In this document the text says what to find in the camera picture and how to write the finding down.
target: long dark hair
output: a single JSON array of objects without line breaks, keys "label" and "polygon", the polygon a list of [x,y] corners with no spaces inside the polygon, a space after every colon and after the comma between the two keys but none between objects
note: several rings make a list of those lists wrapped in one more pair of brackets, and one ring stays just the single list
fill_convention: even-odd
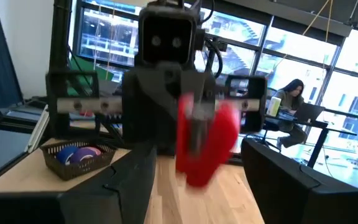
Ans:
[{"label": "long dark hair", "polygon": [[300,80],[300,79],[294,79],[294,80],[292,80],[288,85],[286,85],[284,88],[282,88],[282,90],[284,90],[284,91],[286,91],[286,92],[292,92],[292,91],[296,90],[296,89],[298,88],[298,86],[301,86],[301,87],[302,87],[302,89],[301,89],[299,95],[296,96],[296,97],[298,98],[300,95],[302,95],[303,89],[304,89],[304,87],[305,87],[302,80]]}]

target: red toy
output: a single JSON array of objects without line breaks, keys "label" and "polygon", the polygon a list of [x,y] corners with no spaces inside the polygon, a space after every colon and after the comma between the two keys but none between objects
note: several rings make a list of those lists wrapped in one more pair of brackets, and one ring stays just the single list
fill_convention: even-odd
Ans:
[{"label": "red toy", "polygon": [[191,155],[189,141],[191,128],[186,112],[193,109],[193,97],[182,96],[178,105],[177,125],[177,172],[186,174],[187,184],[192,187],[205,187],[220,164],[231,156],[240,131],[239,110],[230,102],[223,101],[208,130],[197,156]]}]

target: white wall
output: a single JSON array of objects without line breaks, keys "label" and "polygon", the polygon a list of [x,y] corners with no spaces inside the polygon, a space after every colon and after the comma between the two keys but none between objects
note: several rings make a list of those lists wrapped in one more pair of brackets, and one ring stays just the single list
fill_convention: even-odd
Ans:
[{"label": "white wall", "polygon": [[53,0],[0,0],[0,19],[24,98],[44,96]]}]

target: wooden table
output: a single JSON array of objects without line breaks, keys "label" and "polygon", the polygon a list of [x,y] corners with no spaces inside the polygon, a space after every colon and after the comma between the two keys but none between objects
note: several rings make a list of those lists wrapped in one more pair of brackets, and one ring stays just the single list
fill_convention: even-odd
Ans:
[{"label": "wooden table", "polygon": [[[127,152],[119,149],[112,162]],[[0,176],[0,192],[68,190],[101,170],[63,181],[47,168],[42,151],[37,149]],[[206,190],[194,192],[176,175],[175,160],[159,157],[145,223],[263,223],[263,219],[242,167],[221,166]]]}]

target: black metal frame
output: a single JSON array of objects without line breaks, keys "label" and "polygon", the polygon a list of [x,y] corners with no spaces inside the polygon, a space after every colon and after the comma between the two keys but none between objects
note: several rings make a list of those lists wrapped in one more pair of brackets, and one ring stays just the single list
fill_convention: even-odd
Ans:
[{"label": "black metal frame", "polygon": [[[218,1],[218,2],[219,2],[219,5],[221,6],[222,10],[226,10],[226,6],[224,5],[224,3],[222,3],[222,1]],[[238,7],[242,8],[242,10],[244,10],[244,11],[251,10],[251,9],[247,9],[245,7],[242,7],[242,6],[238,6]],[[77,7],[76,7],[76,17],[75,17],[76,18],[76,21],[75,21],[75,38],[74,38],[74,43],[73,43],[73,45],[74,45],[74,54],[77,54],[79,52],[79,48],[80,48],[81,34],[82,34],[81,26],[82,26],[83,9],[84,8],[92,9],[92,10],[95,10],[95,11],[99,10],[99,6],[97,6],[97,5],[86,3],[86,2],[83,2],[82,0],[78,0]],[[101,12],[112,14],[113,11],[114,11],[114,9],[101,6]],[[138,16],[135,15],[135,14],[131,14],[131,13],[128,13],[128,12],[122,12],[120,10],[115,10],[114,15],[125,17],[125,18],[132,19],[132,20],[137,20],[137,18],[138,18]],[[264,20],[266,19],[265,18],[266,13],[264,13],[263,15],[260,15],[260,16]],[[237,47],[242,47],[242,48],[245,48],[245,49],[250,49],[250,50],[255,51],[254,61],[253,61],[252,65],[250,65],[251,66],[250,75],[255,75],[255,73],[257,71],[257,66],[258,66],[258,64],[260,62],[260,58],[261,58],[262,54],[268,54],[268,55],[272,55],[272,56],[275,56],[275,57],[281,57],[281,58],[283,58],[286,55],[284,53],[277,52],[277,51],[265,48],[266,36],[267,36],[268,31],[269,31],[269,28],[272,26],[272,24],[274,22],[274,19],[275,19],[274,16],[270,16],[270,24],[267,25],[267,26],[266,26],[266,23],[263,22],[263,25],[265,27],[263,29],[259,45],[252,45],[252,44],[242,43],[242,42],[238,42],[238,41],[235,41],[235,40],[219,37],[220,42],[224,42],[224,43],[227,43],[227,44],[230,44],[230,45],[234,45],[234,46],[237,46]],[[218,36],[212,35],[212,34],[207,34],[207,36],[209,38],[218,37]],[[331,79],[331,76],[332,76],[333,72],[340,72],[340,73],[343,73],[343,74],[350,75],[352,77],[357,77],[358,78],[358,73],[357,72],[352,72],[352,71],[348,71],[348,70],[344,70],[344,69],[335,67],[335,65],[336,65],[336,63],[338,61],[339,55],[341,53],[341,50],[343,48],[344,41],[345,41],[345,38],[343,38],[342,42],[337,46],[337,49],[336,49],[336,51],[334,53],[334,56],[333,56],[333,59],[331,60],[330,65],[325,65],[323,63],[315,62],[315,61],[312,61],[312,60],[299,58],[299,57],[296,57],[296,56],[293,56],[293,55],[286,55],[285,56],[285,58],[288,59],[288,60],[293,60],[293,61],[296,61],[296,62],[305,63],[307,65],[311,65],[311,66],[326,69],[326,74],[324,76],[323,84],[322,84],[322,87],[321,87],[321,89],[320,89],[320,91],[318,93],[318,97],[317,97],[317,100],[316,100],[317,105],[320,105],[322,100],[323,100],[323,96],[324,96],[325,91],[326,91],[326,89],[328,87],[328,83],[329,83],[329,81]],[[85,60],[90,60],[89,57],[84,57],[84,56],[80,56],[80,55],[77,55],[77,56],[79,56],[79,57],[81,57],[81,58],[83,58]],[[107,65],[106,60],[99,60],[98,59],[97,63]],[[130,69],[131,68],[131,66],[123,65],[123,64],[115,63],[115,62],[110,62],[109,64],[110,64],[110,66],[117,67],[117,68],[123,68],[123,69]],[[350,113],[344,113],[344,112],[334,111],[334,110],[330,110],[330,109],[326,109],[326,111],[341,114],[341,115],[345,115],[345,116],[349,116],[349,117],[358,118],[358,115],[354,115],[354,114],[350,114]],[[310,133],[310,128],[306,129],[306,133],[307,134]]]}]

